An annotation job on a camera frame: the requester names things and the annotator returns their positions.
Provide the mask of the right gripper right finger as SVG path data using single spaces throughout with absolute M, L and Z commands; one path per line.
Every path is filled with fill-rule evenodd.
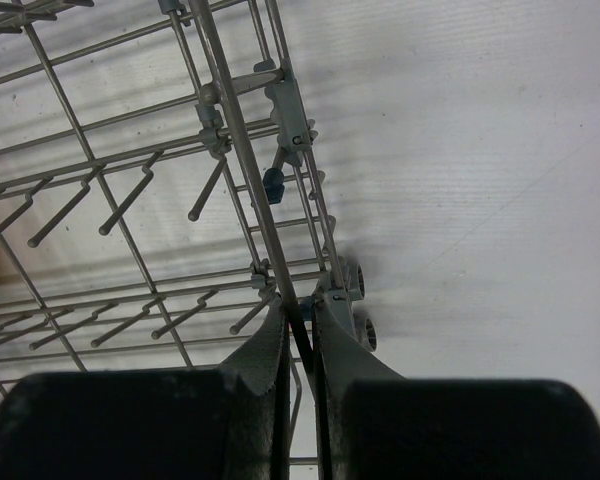
M 600 424 L 551 379 L 407 379 L 312 319 L 323 479 L 600 479 Z

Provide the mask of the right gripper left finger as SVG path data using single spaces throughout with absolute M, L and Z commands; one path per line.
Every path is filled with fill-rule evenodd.
M 0 479 L 282 479 L 286 316 L 211 369 L 53 372 L 0 404 Z

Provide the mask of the grey wire dish rack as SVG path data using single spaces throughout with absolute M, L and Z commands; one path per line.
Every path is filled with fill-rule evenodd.
M 229 75 L 211 17 L 224 8 L 221 1 L 164 1 L 160 5 L 160 28 L 173 31 L 186 66 L 194 67 L 186 40 L 188 26 L 199 28 L 209 57 L 212 81 L 196 84 L 193 93 L 182 98 L 183 104 L 196 109 L 201 123 L 198 134 L 104 157 L 88 152 L 83 163 L 0 182 L 0 201 L 21 199 L 19 207 L 0 222 L 0 245 L 5 252 L 11 251 L 6 230 L 41 192 L 64 185 L 76 188 L 28 240 L 33 248 L 98 186 L 107 203 L 107 217 L 99 232 L 108 235 L 119 229 L 142 275 L 138 284 L 35 296 L 34 307 L 27 310 L 19 303 L 0 305 L 0 347 L 30 337 L 31 348 L 38 349 L 54 341 L 67 342 L 76 331 L 105 326 L 106 332 L 91 343 L 93 352 L 105 353 L 111 339 L 152 318 L 159 322 L 152 347 L 185 353 L 187 343 L 178 334 L 179 326 L 209 310 L 217 294 L 254 290 L 259 302 L 246 304 L 245 311 L 248 317 L 263 319 L 272 303 L 280 301 L 286 316 L 287 475 L 288 449 L 301 399 L 299 393 L 290 391 L 297 381 L 291 337 L 299 338 L 300 359 L 308 362 L 313 351 L 304 323 L 313 319 L 318 308 L 325 308 L 370 353 L 375 337 L 372 325 L 361 322 L 351 309 L 364 296 L 363 276 L 359 268 L 350 268 L 336 254 L 322 177 L 311 152 L 313 123 L 303 110 L 278 6 L 273 1 L 250 3 L 262 60 L 252 73 L 237 77 Z M 128 228 L 130 209 L 153 182 L 157 163 L 197 152 L 213 159 L 208 179 L 202 180 L 189 167 L 172 169 L 169 178 L 156 187 L 147 226 L 165 231 L 166 224 L 158 215 L 169 204 L 182 204 L 193 189 L 199 190 L 199 196 L 188 218 L 198 220 L 217 181 L 224 179 L 251 260 L 237 270 L 155 280 Z

